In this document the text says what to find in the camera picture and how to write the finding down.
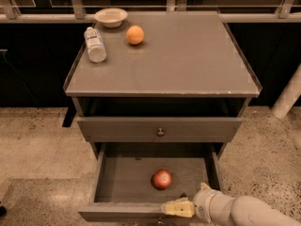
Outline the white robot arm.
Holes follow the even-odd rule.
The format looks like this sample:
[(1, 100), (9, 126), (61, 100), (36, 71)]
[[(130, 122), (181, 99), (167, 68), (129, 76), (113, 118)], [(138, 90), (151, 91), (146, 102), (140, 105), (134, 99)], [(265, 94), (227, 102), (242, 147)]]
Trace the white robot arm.
[(200, 184), (200, 191), (192, 201), (187, 197), (165, 202), (161, 206), (164, 214), (181, 218), (196, 217), (202, 223), (220, 226), (301, 226), (271, 205), (257, 198), (241, 196), (234, 198), (219, 190)]

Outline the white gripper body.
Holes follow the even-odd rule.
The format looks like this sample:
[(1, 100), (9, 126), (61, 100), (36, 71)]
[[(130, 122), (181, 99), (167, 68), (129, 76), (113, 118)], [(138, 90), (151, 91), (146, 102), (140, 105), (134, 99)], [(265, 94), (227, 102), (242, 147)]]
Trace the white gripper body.
[(220, 191), (205, 188), (201, 189), (193, 198), (193, 205), (197, 218), (201, 222), (218, 222), (217, 211), (212, 206), (215, 196), (221, 195)]

